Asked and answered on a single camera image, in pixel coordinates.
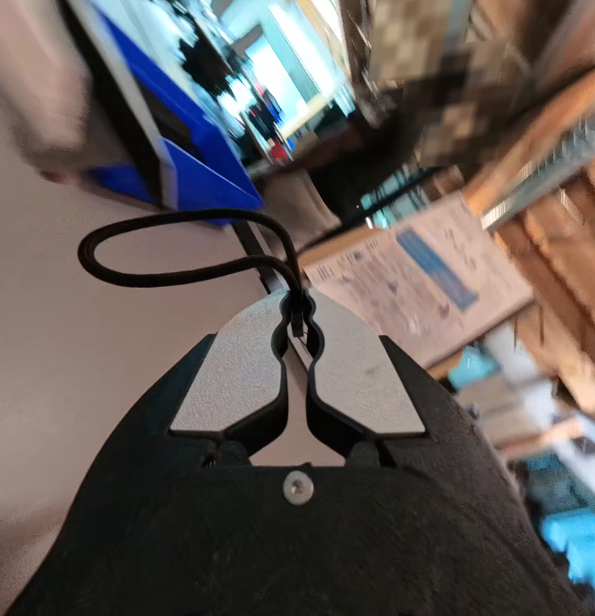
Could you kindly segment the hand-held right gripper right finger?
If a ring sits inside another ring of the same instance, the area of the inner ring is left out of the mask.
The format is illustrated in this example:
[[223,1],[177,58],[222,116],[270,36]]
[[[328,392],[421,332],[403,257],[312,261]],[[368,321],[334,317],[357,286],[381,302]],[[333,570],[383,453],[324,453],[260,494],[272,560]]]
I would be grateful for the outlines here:
[[347,457],[358,443],[378,446],[426,435],[426,427],[383,338],[365,320],[321,291],[304,295],[306,398],[310,432]]

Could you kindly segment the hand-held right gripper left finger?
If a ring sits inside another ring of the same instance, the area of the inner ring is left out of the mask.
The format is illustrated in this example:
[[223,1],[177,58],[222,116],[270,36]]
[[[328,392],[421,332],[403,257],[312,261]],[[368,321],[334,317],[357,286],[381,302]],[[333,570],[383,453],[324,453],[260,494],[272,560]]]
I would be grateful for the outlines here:
[[285,430],[288,296],[279,289],[214,337],[170,425],[176,435],[235,441],[257,453]]

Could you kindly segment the blue plastic bin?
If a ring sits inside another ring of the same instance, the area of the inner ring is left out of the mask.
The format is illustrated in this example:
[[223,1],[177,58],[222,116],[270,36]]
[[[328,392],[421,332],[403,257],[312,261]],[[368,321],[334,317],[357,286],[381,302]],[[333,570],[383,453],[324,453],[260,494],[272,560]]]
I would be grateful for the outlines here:
[[177,209],[257,210],[241,121],[222,104],[236,76],[189,1],[93,1],[150,110],[176,174]]

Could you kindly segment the grey desk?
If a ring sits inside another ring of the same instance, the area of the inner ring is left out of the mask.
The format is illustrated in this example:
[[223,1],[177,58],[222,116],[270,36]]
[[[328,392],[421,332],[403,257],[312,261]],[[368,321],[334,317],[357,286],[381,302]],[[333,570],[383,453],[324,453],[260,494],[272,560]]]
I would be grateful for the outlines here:
[[252,271],[168,289],[93,279],[78,263],[80,240],[150,210],[41,178],[9,128],[0,108],[0,615],[133,403],[266,292]]

